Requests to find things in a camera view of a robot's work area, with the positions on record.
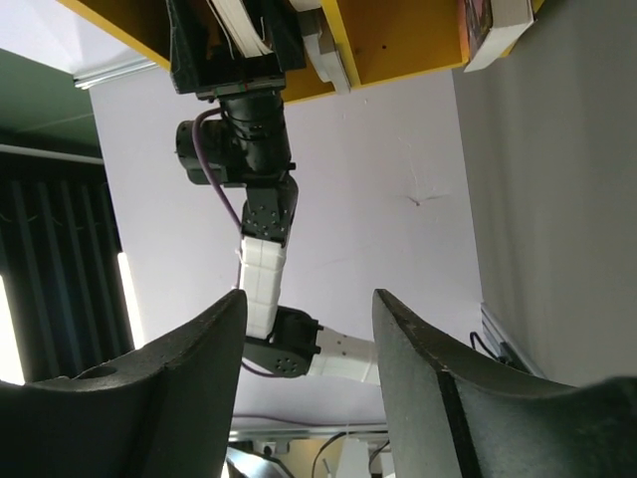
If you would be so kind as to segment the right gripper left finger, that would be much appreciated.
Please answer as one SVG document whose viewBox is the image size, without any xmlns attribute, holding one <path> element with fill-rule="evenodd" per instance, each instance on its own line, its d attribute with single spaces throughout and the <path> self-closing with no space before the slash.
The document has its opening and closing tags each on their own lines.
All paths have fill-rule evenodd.
<svg viewBox="0 0 637 478">
<path fill-rule="evenodd" d="M 246 295 L 233 290 L 76 377 L 2 383 L 2 476 L 220 476 L 246 320 Z"/>
</svg>

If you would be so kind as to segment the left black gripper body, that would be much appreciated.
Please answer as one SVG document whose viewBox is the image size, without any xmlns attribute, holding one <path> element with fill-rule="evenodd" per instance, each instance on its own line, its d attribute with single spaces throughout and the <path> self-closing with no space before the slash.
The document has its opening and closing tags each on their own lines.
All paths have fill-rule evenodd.
<svg viewBox="0 0 637 478">
<path fill-rule="evenodd" d="M 207 1 L 170 1 L 170 75 L 176 92 L 200 98 L 283 89 L 286 73 L 307 66 L 296 10 L 289 1 L 243 1 L 273 54 L 246 59 L 230 46 Z"/>
</svg>

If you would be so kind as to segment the purple 117-Storey Treehouse book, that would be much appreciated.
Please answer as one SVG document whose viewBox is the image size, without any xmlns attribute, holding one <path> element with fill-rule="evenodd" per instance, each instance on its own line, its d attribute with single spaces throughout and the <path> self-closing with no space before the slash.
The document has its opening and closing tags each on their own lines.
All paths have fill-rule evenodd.
<svg viewBox="0 0 637 478">
<path fill-rule="evenodd" d="M 505 56 L 533 24 L 527 0 L 460 0 L 458 24 L 465 73 L 488 68 Z"/>
</svg>

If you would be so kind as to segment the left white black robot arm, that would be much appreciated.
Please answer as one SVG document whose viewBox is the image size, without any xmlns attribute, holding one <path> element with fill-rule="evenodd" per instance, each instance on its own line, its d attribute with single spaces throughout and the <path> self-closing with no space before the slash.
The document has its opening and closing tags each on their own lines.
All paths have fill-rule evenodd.
<svg viewBox="0 0 637 478">
<path fill-rule="evenodd" d="M 288 1 L 170 1 L 166 9 L 175 91 L 211 104 L 179 125 L 177 157 L 191 182 L 219 197 L 230 188 L 246 194 L 229 210 L 248 308 L 243 368 L 378 384 L 372 342 L 280 303 L 299 194 L 282 96 L 287 73 L 306 64 L 297 11 Z"/>
</svg>

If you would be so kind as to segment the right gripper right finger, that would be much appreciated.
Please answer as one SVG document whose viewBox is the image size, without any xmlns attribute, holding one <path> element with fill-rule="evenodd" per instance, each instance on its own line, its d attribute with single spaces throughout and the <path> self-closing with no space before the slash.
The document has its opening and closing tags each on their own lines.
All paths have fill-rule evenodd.
<svg viewBox="0 0 637 478">
<path fill-rule="evenodd" d="M 490 359 L 375 291 L 373 334 L 400 477 L 632 477 L 636 381 L 576 387 Z"/>
</svg>

